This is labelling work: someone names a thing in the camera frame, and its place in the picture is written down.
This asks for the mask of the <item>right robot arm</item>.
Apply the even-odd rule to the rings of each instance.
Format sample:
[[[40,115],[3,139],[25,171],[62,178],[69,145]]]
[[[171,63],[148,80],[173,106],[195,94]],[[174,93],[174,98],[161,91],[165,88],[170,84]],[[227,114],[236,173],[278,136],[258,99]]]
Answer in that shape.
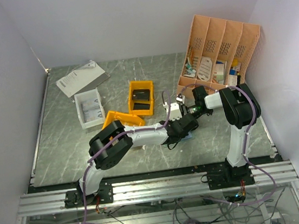
[[[205,86],[192,89],[195,102],[188,111],[194,117],[210,114],[222,107],[231,127],[230,147],[224,168],[215,175],[209,175],[212,182],[220,181],[234,187],[251,175],[249,170],[249,141],[253,126],[261,115],[261,108],[247,84],[228,86],[209,95]]]

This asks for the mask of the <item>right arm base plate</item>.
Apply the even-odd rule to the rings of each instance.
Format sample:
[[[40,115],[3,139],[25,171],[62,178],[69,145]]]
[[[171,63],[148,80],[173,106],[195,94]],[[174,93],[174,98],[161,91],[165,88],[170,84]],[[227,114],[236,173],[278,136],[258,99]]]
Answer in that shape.
[[[232,167],[229,163],[219,163],[201,177],[201,182],[206,183],[210,190],[217,190],[252,185],[255,179],[248,164]]]

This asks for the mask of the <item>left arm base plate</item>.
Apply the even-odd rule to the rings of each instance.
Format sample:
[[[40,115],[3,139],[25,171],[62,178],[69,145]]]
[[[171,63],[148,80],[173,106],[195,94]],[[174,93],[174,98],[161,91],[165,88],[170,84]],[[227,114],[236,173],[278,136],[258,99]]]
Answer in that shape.
[[[95,194],[86,196],[87,206],[93,206],[94,204],[101,203],[112,203],[113,202],[113,187],[111,184],[100,183],[99,189]],[[77,208],[83,207],[83,194],[79,189],[70,190],[65,194],[66,198],[64,200],[64,207],[67,208]]]

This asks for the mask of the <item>yellow bin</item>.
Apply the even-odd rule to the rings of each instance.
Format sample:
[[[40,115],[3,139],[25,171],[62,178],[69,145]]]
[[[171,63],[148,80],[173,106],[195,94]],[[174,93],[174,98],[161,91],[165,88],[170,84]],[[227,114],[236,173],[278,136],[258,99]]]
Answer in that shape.
[[[109,110],[102,129],[106,128],[106,126],[115,120],[119,120],[122,125],[126,126],[145,126],[145,121],[135,114]]]
[[[154,115],[154,83],[151,80],[130,81],[128,111],[137,116]]]

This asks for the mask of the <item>black cards stack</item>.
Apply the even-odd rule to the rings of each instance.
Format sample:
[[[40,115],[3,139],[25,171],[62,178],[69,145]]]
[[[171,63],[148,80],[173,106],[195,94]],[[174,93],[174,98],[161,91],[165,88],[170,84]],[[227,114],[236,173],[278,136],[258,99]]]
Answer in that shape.
[[[132,91],[132,100],[134,101],[133,110],[150,109],[150,90],[135,89]]]

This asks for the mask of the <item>white bin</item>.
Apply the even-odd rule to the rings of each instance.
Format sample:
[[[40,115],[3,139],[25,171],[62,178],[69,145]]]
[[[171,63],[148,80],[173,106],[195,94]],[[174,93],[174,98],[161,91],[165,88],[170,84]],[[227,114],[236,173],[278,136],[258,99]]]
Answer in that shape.
[[[105,122],[105,112],[97,88],[74,95],[77,117],[83,129],[89,129]]]

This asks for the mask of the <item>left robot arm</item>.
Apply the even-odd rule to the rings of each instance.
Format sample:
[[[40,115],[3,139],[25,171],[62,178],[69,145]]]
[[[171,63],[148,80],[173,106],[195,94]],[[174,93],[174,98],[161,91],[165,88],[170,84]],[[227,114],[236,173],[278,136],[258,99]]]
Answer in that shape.
[[[146,126],[126,126],[119,120],[113,121],[89,141],[90,159],[78,180],[78,201],[86,206],[93,204],[105,171],[116,166],[131,148],[175,145],[197,127],[198,121],[191,114]]]

